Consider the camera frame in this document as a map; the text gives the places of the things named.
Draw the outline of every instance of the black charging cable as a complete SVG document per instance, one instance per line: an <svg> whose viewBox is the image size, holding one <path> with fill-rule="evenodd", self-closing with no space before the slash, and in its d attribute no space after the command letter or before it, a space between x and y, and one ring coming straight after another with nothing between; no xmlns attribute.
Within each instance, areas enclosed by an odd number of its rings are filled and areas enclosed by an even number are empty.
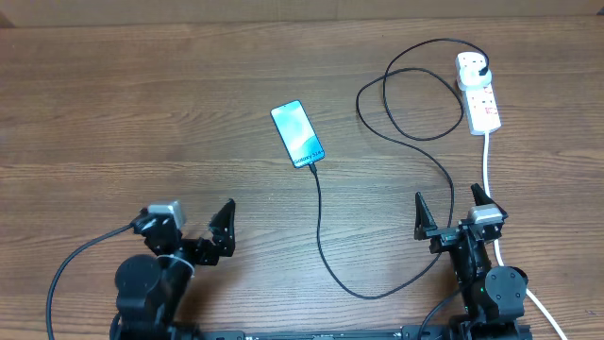
<svg viewBox="0 0 604 340"><path fill-rule="evenodd" d="M432 39L429 41L425 41L425 42L420 42L406 50L404 50L403 52L401 52L400 54L398 54L392 61L390 61L390 63L388 64L388 67L386 68L386 72L384 73L384 76L381 76L377 79L372 80L371 82L369 82L368 84L364 85L359 92L357 93L357 99L356 99L356 109L357 109L357 115L359 116L359 118L361 119L361 122L374 134L376 134L378 137L385 139L386 141L389 142L393 142L399 145L403 145L406 146L408 148L411 148L419 153L421 153L422 155L428 157L431 161L433 161L436 166L438 166L439 169L441 169L441 171L443 171L443 174L446 177L446 181L448 182L449 188L450 188L450 192L451 192L451 204L450 204L450 208L449 208L449 217L448 217L448 221L446 224L446 227L449 228L451 227L451 221L453 220L453 208L455 206L455 186L453 184L453 179L451 179L451 177L449 176L448 172L446 171L446 169L438 162L436 161L436 159L434 159L434 157L432 157L429 153L427 153L426 151L422 150L421 148L412 145L412 144L408 144L402 141L399 141L397 139L388 137L380 132L377 132L374 128L372 128L363 118L362 114L361 114L361 109L360 109L360 105L359 105L359 101L361 98L361 94L363 91L365 91L365 89L367 89L368 87L374 85L375 83L379 82L380 80L382 80L382 100L383 100L383 104L384 104L384 109L386 110L386 113L388 114L388 117L390 118L390 120L392 121L394 127L396 128L396 130L398 130L398 132L400 134L402 134L403 136L410 138L414 141L433 141L433 140L437 140L439 138L443 138L444 136L446 136L447 134L449 134L451 131L453 131L460 123L461 120L463 119L463 113L464 113L464 108L463 108L463 102L461 101L460 96L457 94L457 92L455 91L455 89L448 83L446 82L446 80L444 80L442 77L436 75L435 73L433 73L432 71L425 69L425 68L419 68L419 67L410 67L410 68L403 68L403 69L398 69L395 71L390 71L392 65L394 64L395 61L397 61L399 58L401 58L403 55L405 55L407 52L411 51L414 48L417 48L419 46L425 45L427 43L436 43L436 42L452 42L452 43L462 43L468 46L471 46L475 49L477 49L485 58L486 60L486 66L484 68L482 68L479 71L479 74L481 76L486 75L486 73L489 70L489 57L486 55L486 53L484 53L484 51L482 51L480 48L478 48L477 46L475 46L474 44L470 43L470 42L466 42L463 40L459 40L459 39L453 39L453 38L439 38L439 39ZM414 137L411 136L410 134L406 133L402 128L400 128L400 126L396 123L390 108L388 107L388 101L386 100L386 79L388 77L391 77L393 75L397 75L399 73L403 73L403 72L409 72L409 71L418 71L418 72L424 72L427 73L435 78L437 78L441 83L443 83L443 85L446 86L446 88L455 96L455 98L457 99L458 103L460 104L460 118L457 120L457 122L447 131L438 134L436 136L432 136L432 137L427 137L427 138L420 138L420 137ZM331 267L329 266L329 264L327 263L327 260L325 258L325 255L323 254L323 248L321 247L321 186L319 185L319 177L317 175L317 168L314 165L314 163L312 163L310 165L310 171L312 172L312 174L314 175L314 179L316 181L317 184L317 193L319 196L319 213L318 213L318 220L317 220L317 247L319 249L319 255L321 256L321 260L323 261L323 264L325 265L325 268L327 269L327 271L329 272L329 275L331 275L331 277L336 281L336 283L338 283L338 285L340 285L340 287L342 287L342 289L344 289L346 291L346 293L350 294L351 296L355 297L355 298L362 298L362 299L379 299L379 298L385 298L391 294L394 294L396 292L398 292L399 290L409 286L410 284L414 283L415 281L417 281L419 278L421 278L424 274L426 274L430 268L436 264L436 262L438 261L438 259L441 257L441 254L436 255L436 257L434 257L434 259L428 264L428 266L426 266L426 268L424 268L424 270L422 270L421 272L419 272L419 274L415 275L414 277L412 277L410 280L404 282L403 284L395 287L394 289L380 294L380 295L376 295L376 296L364 296L361 295L359 293L355 293L352 290L350 290L348 287L346 287L341 281L340 279L338 279L338 277L335 275L335 273L333 272L333 270L331 269ZM451 299L453 299L454 296L456 296L459 292L456 292L454 295L452 295L451 297L446 298L443 301L443 305L446 305L446 303L448 303L448 301L450 301ZM434 309L434 313L436 313L442 306L441 304L439 304L439 306L437 306ZM429 314L427 316L426 319L426 323L428 323L428 321L431 319L431 315L433 314Z"/></svg>
<svg viewBox="0 0 604 340"><path fill-rule="evenodd" d="M53 320L52 320L53 295L55 294L55 288L57 288L57 283L59 282L60 275L63 273L63 270L65 270L65 267L67 266L67 264L69 264L69 262L71 260L73 260L75 256L77 256L82 251L86 250L88 247L94 246L97 243L99 243L103 240L107 240L111 236L115 236L119 233L129 230L132 227L133 227L133 225L127 225L127 226L121 227L119 229L116 229L114 231L110 231L103 236L99 236L99 237L87 242L86 244L82 245L78 249L74 250L74 252L71 253L71 255L69 255L67 257L67 259L65 259L65 261L63 261L63 263L60 265L59 269L57 270L57 273L55 274L55 277L53 278L52 283L50 284L50 288L48 289L48 296L46 297L46 332L48 333L49 340L55 340L55 334L53 333ZM117 325L118 325L119 320L120 320L120 315L117 314L113 318L113 321L111 322L111 328L109 331L110 339L113 339L113 337L115 336L115 331L117 330Z"/></svg>

